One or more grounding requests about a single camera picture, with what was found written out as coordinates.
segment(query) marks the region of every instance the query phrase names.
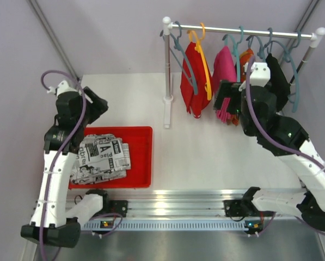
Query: metal floor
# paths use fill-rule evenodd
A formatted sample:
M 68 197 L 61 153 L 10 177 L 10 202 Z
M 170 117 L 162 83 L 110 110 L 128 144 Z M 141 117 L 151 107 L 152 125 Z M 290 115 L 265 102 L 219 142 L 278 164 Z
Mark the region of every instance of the metal floor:
M 105 261 L 325 261 L 318 236 L 295 220 L 276 220 L 259 238 L 243 232 L 117 232 L 83 235 L 57 260 Z M 48 248 L 49 260 L 56 249 Z M 39 261 L 37 250 L 34 261 Z

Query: teal hanger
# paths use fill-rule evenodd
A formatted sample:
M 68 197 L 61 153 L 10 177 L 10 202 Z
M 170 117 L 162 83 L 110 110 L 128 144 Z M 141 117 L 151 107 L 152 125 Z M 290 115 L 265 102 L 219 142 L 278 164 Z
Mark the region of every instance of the teal hanger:
M 266 48 L 267 55 L 269 55 L 272 52 L 272 28 L 269 27 L 268 30 L 270 32 L 269 42 L 264 44 L 264 49 Z
M 300 45 L 300 42 L 301 42 L 301 40 L 302 40 L 302 32 L 301 32 L 300 30 L 297 30 L 297 34 L 298 34 L 298 42 L 297 42 L 296 45 L 291 46 L 291 47 L 289 48 L 289 53 L 291 53 L 292 50 L 293 50 L 294 48 L 297 48 L 297 47 Z
M 173 52 L 173 50 L 171 49 L 171 47 L 169 47 L 169 50 L 171 51 L 173 57 L 176 59 L 179 67 L 181 67 L 182 72 L 184 73 L 185 77 L 187 78 L 189 84 L 193 87 L 194 94 L 197 95 L 199 93 L 199 90 L 197 88 L 197 83 L 196 83 L 196 79 L 195 79 L 195 75 L 194 75 L 193 69 L 191 67 L 191 64 L 189 62 L 188 57 L 185 54 L 185 51 L 184 51 L 183 47 L 179 44 L 179 38 L 182 36 L 182 29 L 181 29 L 181 26 L 180 26 L 180 24 L 179 24 L 178 21 L 175 21 L 175 23 L 178 24 L 178 26 L 179 26 L 179 36 L 177 36 L 177 38 L 176 38 L 172 33 L 170 33 L 170 36 L 172 37 L 172 39 L 174 41 L 174 49 L 176 49 L 177 51 L 180 51 L 182 53 L 182 55 L 184 57 L 184 60 L 185 60 L 185 62 L 187 64 L 187 66 L 188 66 L 188 69 L 189 69 L 189 72 L 190 72 L 190 76 L 191 77 L 188 76 L 188 74 L 184 70 L 182 64 L 178 60 L 176 54 Z M 160 32 L 160 37 L 162 37 L 162 39 L 164 40 L 163 30 Z
M 259 51 L 257 52 L 256 55 L 258 55 L 258 57 L 263 62 L 265 62 L 265 52 L 264 52 L 265 49 L 264 49 L 264 46 L 262 45 L 262 41 L 261 41 L 260 37 L 258 37 L 257 35 L 251 35 L 251 36 L 247 37 L 246 41 L 248 41 L 248 48 L 251 48 L 254 38 L 257 38 L 259 45 L 260 45 Z
M 271 45 L 270 47 L 270 52 L 271 52 L 271 49 L 272 49 L 272 44 L 273 43 L 277 43 L 279 44 L 282 49 L 284 50 L 284 54 L 283 54 L 283 60 L 286 62 L 286 63 L 290 63 L 291 66 L 292 66 L 292 69 L 293 69 L 293 73 L 294 73 L 294 78 L 295 78 L 295 90 L 296 92 L 294 92 L 293 94 L 290 94 L 288 96 L 288 98 L 290 98 L 291 96 L 295 95 L 295 99 L 294 101 L 291 101 L 289 99 L 289 101 L 291 103 L 293 103 L 293 109 L 292 109 L 292 112 L 295 113 L 297 110 L 298 110 L 298 105 L 299 105 L 299 99 L 300 99 L 300 92 L 299 92 L 299 87 L 300 87 L 300 83 L 299 83 L 299 77 L 298 77 L 298 72 L 297 72 L 297 67 L 295 66 L 295 63 L 290 55 L 290 51 L 287 49 L 287 47 L 285 45 L 283 45 L 281 42 L 279 41 L 274 41 L 274 40 L 271 40 L 267 43 L 267 46 L 268 45 Z
M 242 42 L 243 37 L 244 37 L 244 31 L 243 31 L 243 27 L 240 26 L 241 29 L 241 38 L 238 42 L 235 42 L 235 38 L 231 35 L 231 34 L 225 34 L 223 37 L 223 41 L 225 43 L 225 45 L 228 45 L 228 36 L 230 37 L 232 44 L 233 44 L 233 48 L 232 48 L 232 55 L 235 56 L 236 58 L 236 81 L 239 83 L 241 82 L 241 73 L 240 73 L 240 55 L 238 54 L 238 45 Z

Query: gray wall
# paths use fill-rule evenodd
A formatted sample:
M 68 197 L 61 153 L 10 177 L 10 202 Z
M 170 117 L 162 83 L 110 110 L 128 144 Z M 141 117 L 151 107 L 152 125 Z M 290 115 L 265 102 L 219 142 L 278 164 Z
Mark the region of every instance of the gray wall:
M 26 1 L 0 1 L 0 260 L 18 260 L 39 193 L 43 136 L 56 112 L 39 78 L 51 68 L 63 69 Z
M 70 61 L 79 74 L 163 72 L 162 18 L 184 24 L 266 30 L 295 29 L 310 0 L 39 0 Z M 188 37 L 182 37 L 187 46 Z M 222 35 L 203 42 L 213 68 Z
M 306 32 L 312 32 L 317 27 L 325 27 L 325 0 L 321 1 L 315 14 L 306 27 Z M 302 58 L 308 42 L 294 51 L 295 61 Z M 289 66 L 285 66 L 287 75 L 292 75 Z M 301 101 L 295 114 L 289 113 L 290 106 L 285 111 L 297 119 L 308 131 L 317 151 L 325 160 L 325 37 L 300 76 Z

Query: clothing rack pole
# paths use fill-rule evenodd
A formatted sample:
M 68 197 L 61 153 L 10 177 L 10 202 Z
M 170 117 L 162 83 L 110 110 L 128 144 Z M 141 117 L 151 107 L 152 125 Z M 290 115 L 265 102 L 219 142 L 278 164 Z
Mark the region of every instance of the clothing rack pole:
M 181 24 L 173 24 L 171 18 L 165 17 L 163 20 L 163 34 L 165 37 L 165 86 L 166 86 L 166 95 L 163 98 L 164 100 L 164 128 L 170 128 L 171 121 L 171 103 L 173 101 L 173 95 L 171 91 L 171 71 L 170 71 L 170 56 L 169 56 L 169 35 L 170 30 L 181 28 L 183 30 L 202 30 L 201 26 L 189 26 Z M 240 29 L 230 29 L 230 28 L 218 28 L 218 27 L 204 27 L 208 32 L 217 32 L 217 33 L 228 33 L 228 34 L 241 34 Z M 257 31 L 257 30 L 243 30 L 245 35 L 257 35 L 257 36 L 270 36 L 269 31 Z M 325 35 L 325 28 L 320 27 L 312 34 L 301 34 L 302 40 L 310 40 L 310 46 L 306 51 L 303 59 L 299 63 L 297 68 L 297 73 L 300 73 L 308 62 L 309 58 L 312 55 L 312 52 L 317 48 L 318 44 L 321 42 L 323 36 Z M 289 38 L 289 39 L 298 39 L 299 35 L 297 33 L 280 33 L 273 32 L 272 37 L 275 38 Z M 294 85 L 295 78 L 294 76 L 290 80 L 290 85 Z
M 202 26 L 187 26 L 184 24 L 180 25 L 181 29 L 183 30 L 202 30 Z M 171 23 L 169 25 L 169 29 L 178 29 L 179 26 L 177 24 Z M 224 33 L 224 34 L 241 34 L 240 29 L 230 29 L 230 28 L 218 28 L 218 27 L 205 27 L 207 32 L 217 32 L 217 33 Z M 243 30 L 245 35 L 257 35 L 257 36 L 270 36 L 269 31 L 257 31 L 257 30 Z M 293 38 L 297 39 L 297 33 L 280 33 L 280 32 L 273 32 L 272 37 L 276 38 Z M 301 39 L 304 40 L 315 40 L 315 34 L 302 34 Z
M 169 55 L 169 25 L 171 24 L 171 18 L 165 17 L 163 20 L 163 35 L 164 35 L 164 59 L 165 59 L 165 86 L 166 95 L 163 97 L 164 102 L 164 116 L 163 127 L 169 129 L 171 123 L 171 107 L 173 101 L 173 95 L 171 90 L 171 68 L 170 68 L 170 55 Z

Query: hanging clothes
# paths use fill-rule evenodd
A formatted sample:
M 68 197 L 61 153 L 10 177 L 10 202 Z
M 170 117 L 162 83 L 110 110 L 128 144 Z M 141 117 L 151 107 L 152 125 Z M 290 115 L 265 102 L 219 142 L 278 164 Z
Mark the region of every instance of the hanging clothes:
M 240 73 L 241 73 L 241 83 L 246 80 L 246 64 L 249 62 L 250 57 L 254 55 L 252 49 L 248 48 L 246 51 L 240 55 Z
M 248 48 L 246 51 L 240 54 L 240 81 L 243 83 L 246 80 L 246 64 L 250 57 L 254 55 L 254 52 L 251 48 Z M 239 124 L 238 115 L 231 114 L 230 118 L 226 121 L 228 125 L 233 124 L 237 126 Z
M 190 114 L 193 113 L 194 117 L 198 119 L 201 117 L 201 111 L 206 108 L 210 102 L 207 99 L 207 91 L 205 89 L 207 83 L 205 68 L 203 66 L 201 54 L 196 51 L 196 44 L 194 42 L 191 42 L 188 45 L 185 51 L 185 55 L 188 57 L 191 68 L 194 72 L 199 93 L 197 95 L 194 95 L 193 87 L 190 85 L 184 73 L 182 73 L 180 89 L 187 112 Z M 190 71 L 185 60 L 183 60 L 183 68 L 186 71 L 188 77 L 190 77 Z M 208 76 L 211 79 L 212 77 L 208 65 L 206 69 Z
M 202 50 L 202 46 L 201 46 L 201 42 L 203 41 L 203 39 L 205 38 L 205 34 L 206 34 L 206 30 L 205 30 L 205 26 L 203 23 L 200 23 L 202 26 L 202 37 L 199 38 L 197 36 L 197 33 L 194 30 L 188 30 L 187 34 L 189 35 L 189 41 L 193 42 L 193 36 L 195 37 L 196 40 L 196 47 L 195 50 L 201 55 L 201 59 L 202 59 L 202 65 L 205 71 L 205 76 L 206 76 L 206 85 L 205 85 L 205 89 L 207 91 L 207 100 L 210 101 L 212 99 L 213 96 L 213 92 L 212 92 L 212 86 L 211 86 L 211 77 L 210 77 L 210 72 L 209 72 L 209 68 L 208 68 L 208 64 L 204 55 L 204 51 Z
M 228 46 L 224 46 L 214 60 L 214 72 L 212 79 L 212 86 L 215 91 L 219 89 L 222 80 L 228 80 L 229 82 L 237 81 L 234 62 L 232 61 L 231 52 Z M 226 111 L 229 103 L 230 98 L 225 98 L 222 108 L 216 112 L 217 117 L 224 123 L 231 118 L 230 113 Z
M 271 53 L 267 56 L 266 63 L 270 69 L 271 87 L 269 92 L 276 95 L 276 110 L 281 111 L 288 102 L 288 96 L 291 94 L 290 85 L 277 59 Z

